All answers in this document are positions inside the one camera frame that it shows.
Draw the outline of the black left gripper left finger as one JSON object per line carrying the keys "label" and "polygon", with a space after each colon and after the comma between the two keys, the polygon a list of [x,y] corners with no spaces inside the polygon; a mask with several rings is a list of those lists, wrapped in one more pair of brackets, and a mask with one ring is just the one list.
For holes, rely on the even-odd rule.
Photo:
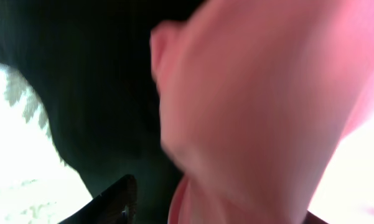
{"label": "black left gripper left finger", "polygon": [[134,224],[137,182],[125,175],[59,224]]}

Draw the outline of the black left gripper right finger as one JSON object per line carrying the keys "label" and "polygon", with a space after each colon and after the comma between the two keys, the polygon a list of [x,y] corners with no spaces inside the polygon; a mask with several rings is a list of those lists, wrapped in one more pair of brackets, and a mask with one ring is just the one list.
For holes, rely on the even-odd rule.
{"label": "black left gripper right finger", "polygon": [[323,221],[321,218],[315,216],[313,213],[307,212],[306,217],[304,219],[304,224],[328,224],[328,223]]}

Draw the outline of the pink cloth garment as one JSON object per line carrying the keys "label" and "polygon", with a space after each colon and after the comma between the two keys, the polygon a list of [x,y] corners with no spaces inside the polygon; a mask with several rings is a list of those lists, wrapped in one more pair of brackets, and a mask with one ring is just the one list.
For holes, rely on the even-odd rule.
{"label": "pink cloth garment", "polygon": [[151,33],[169,223],[301,223],[374,109],[374,0],[211,0]]}

